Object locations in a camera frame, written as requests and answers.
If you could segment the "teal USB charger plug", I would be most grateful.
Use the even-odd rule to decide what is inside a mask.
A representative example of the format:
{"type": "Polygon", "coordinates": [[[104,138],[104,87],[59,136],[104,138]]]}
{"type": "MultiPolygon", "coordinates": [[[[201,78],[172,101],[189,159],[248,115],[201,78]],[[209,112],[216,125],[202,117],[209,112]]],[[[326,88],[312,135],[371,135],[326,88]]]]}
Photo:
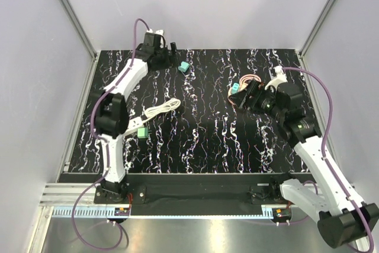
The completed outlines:
{"type": "Polygon", "coordinates": [[[231,89],[230,89],[230,93],[231,93],[231,94],[235,94],[235,93],[237,93],[237,92],[239,91],[239,87],[240,87],[240,85],[239,85],[238,83],[235,82],[235,83],[232,85],[231,89]]]}

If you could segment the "pink round power socket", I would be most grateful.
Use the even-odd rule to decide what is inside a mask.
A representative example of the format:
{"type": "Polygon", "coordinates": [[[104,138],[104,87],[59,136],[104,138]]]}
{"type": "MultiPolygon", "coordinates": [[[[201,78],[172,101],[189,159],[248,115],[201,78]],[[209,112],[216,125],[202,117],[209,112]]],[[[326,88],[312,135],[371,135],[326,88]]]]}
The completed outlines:
{"type": "Polygon", "coordinates": [[[229,103],[231,103],[231,105],[234,105],[234,106],[239,105],[239,99],[237,97],[235,97],[234,94],[229,95],[228,100],[229,100],[229,103]]]}

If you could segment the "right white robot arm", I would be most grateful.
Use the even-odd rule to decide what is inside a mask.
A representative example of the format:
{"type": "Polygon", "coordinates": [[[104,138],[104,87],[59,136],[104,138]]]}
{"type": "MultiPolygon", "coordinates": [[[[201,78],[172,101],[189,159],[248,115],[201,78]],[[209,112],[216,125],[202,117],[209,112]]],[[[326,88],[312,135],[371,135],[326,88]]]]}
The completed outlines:
{"type": "Polygon", "coordinates": [[[230,94],[229,100],[237,108],[274,119],[281,136],[305,162],[322,192],[319,196],[292,175],[283,174],[272,182],[270,199],[278,204],[287,200],[299,207],[317,224],[331,248],[349,245],[356,252],[374,252],[371,231],[378,222],[378,206],[364,201],[322,146],[317,123],[302,109],[303,93],[298,86],[284,82],[265,87],[252,80],[230,94]]]}

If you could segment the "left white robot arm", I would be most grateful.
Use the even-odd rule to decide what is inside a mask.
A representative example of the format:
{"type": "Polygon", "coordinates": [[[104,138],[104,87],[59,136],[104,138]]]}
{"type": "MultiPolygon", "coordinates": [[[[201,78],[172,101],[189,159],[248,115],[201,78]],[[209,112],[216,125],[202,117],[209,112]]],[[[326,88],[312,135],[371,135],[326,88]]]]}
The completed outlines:
{"type": "Polygon", "coordinates": [[[127,59],[122,71],[100,93],[91,114],[91,130],[101,142],[103,173],[97,195],[106,201],[127,199],[123,164],[123,140],[130,123],[126,101],[135,86],[149,73],[178,66],[176,43],[166,44],[163,30],[147,30],[127,59]]]}

